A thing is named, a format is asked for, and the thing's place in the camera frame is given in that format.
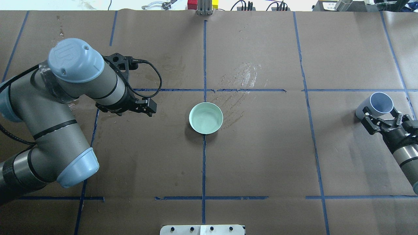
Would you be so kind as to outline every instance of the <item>white label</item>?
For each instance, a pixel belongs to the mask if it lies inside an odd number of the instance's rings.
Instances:
[[[322,3],[325,10],[336,10],[335,5],[336,3]]]

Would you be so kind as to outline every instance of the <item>light blue joint cap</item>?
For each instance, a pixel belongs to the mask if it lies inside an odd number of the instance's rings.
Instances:
[[[414,190],[415,194],[418,195],[418,182],[415,182],[415,184],[412,186],[412,189]]]
[[[88,148],[61,172],[56,181],[63,188],[69,188],[94,175],[98,170],[99,162],[93,148]]]
[[[67,38],[51,49],[48,66],[55,76],[66,82],[83,83],[98,77],[105,68],[105,61],[87,42]]]
[[[15,114],[12,109],[12,105],[10,104],[9,100],[9,89],[10,87],[7,87],[0,93],[0,113],[5,119],[11,122],[19,123],[22,120]]]

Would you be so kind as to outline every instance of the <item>green bowl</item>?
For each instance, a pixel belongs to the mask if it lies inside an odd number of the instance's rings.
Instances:
[[[203,102],[194,106],[189,114],[191,127],[201,134],[212,134],[224,121],[221,109],[215,104]]]

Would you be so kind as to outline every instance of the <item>yellow object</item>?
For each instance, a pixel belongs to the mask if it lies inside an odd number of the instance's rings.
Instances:
[[[213,9],[218,9],[219,0],[212,0]]]

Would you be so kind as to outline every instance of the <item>red object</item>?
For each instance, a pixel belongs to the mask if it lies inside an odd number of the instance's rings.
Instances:
[[[187,9],[197,10],[197,0],[188,0],[187,1]]]

